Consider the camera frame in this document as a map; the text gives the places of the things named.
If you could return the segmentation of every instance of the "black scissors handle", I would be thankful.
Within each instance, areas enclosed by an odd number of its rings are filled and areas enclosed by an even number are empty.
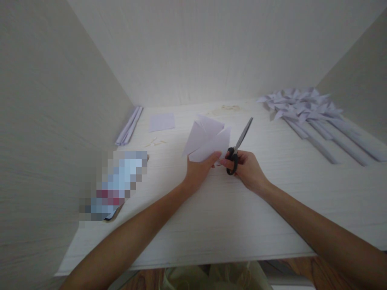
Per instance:
[[[230,147],[227,151],[230,152],[229,156],[227,156],[228,160],[234,161],[234,168],[233,170],[226,169],[228,175],[233,175],[235,171],[237,171],[238,167],[238,155],[234,154],[234,147]]]

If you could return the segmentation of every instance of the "person's left hand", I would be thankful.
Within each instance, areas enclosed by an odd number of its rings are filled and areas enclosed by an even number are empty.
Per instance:
[[[214,163],[221,155],[222,152],[220,151],[214,152],[203,162],[192,162],[187,157],[187,174],[183,184],[187,185],[189,190],[193,191],[192,193],[196,192],[206,179],[210,168],[214,168]]]

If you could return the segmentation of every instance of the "white wall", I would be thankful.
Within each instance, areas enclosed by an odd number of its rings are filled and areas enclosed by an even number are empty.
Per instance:
[[[92,159],[133,106],[65,0],[2,1],[0,288],[58,288]]]
[[[387,144],[387,9],[324,77],[344,115]]]
[[[68,0],[135,105],[317,85],[382,0]]]

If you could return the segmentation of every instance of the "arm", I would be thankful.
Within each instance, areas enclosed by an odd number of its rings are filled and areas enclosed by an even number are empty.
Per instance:
[[[216,152],[201,163],[188,160],[184,181],[108,235],[70,273],[61,289],[107,289],[199,189],[220,155]]]
[[[236,174],[336,270],[366,289],[386,289],[387,255],[271,184],[251,152],[239,151]],[[221,160],[232,169],[233,163]]]

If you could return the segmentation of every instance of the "pale clothing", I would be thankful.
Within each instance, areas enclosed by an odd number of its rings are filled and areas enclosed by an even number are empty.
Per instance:
[[[161,290],[273,290],[257,261],[211,265],[210,273],[198,266],[168,268]]]

